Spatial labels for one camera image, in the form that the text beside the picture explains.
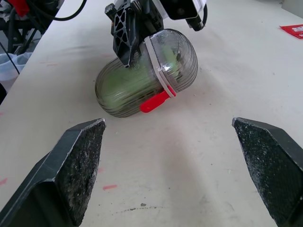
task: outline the robotic arm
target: robotic arm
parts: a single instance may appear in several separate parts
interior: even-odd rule
[[[204,11],[201,20],[200,11]],[[206,0],[116,0],[105,9],[112,21],[113,49],[125,67],[144,38],[164,29],[163,19],[185,19],[190,28],[200,31],[207,20]]]

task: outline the clear plastic band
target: clear plastic band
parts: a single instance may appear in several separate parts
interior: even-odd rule
[[[159,65],[158,58],[157,58],[155,50],[152,46],[151,39],[148,36],[144,39],[144,41],[145,41],[145,46],[146,46],[148,55],[151,60],[151,65],[156,74],[156,77],[158,78],[159,82],[161,83],[161,85],[164,88],[164,90],[166,91],[166,93],[170,96],[170,98],[174,98],[175,96],[172,94],[172,92],[168,88],[168,86],[170,86],[170,84],[167,81],[166,77],[164,76],[161,66]]]

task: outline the red latch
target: red latch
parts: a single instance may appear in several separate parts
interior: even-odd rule
[[[170,92],[176,96],[176,93],[174,90],[168,86],[168,89]],[[144,103],[140,105],[140,110],[143,113],[148,113],[154,109],[156,109],[158,106],[163,104],[166,99],[169,98],[169,95],[167,94],[166,91],[161,92],[160,94],[156,94],[154,97],[151,97],[149,100],[146,100]]]

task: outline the red paper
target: red paper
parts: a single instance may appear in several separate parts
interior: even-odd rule
[[[303,39],[303,25],[280,26],[287,33]]]

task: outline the green object inside container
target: green object inside container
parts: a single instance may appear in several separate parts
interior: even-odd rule
[[[163,47],[162,50],[166,62],[170,62],[171,71],[176,72],[178,53],[175,54],[169,47]],[[173,75],[177,79],[178,73],[173,73]],[[163,91],[163,89],[160,91],[154,89],[158,83],[149,57],[147,54],[142,54],[134,58],[130,68],[120,67],[109,72],[102,83],[100,92],[104,103],[110,109],[123,109],[125,104],[144,99],[151,92],[157,94]]]

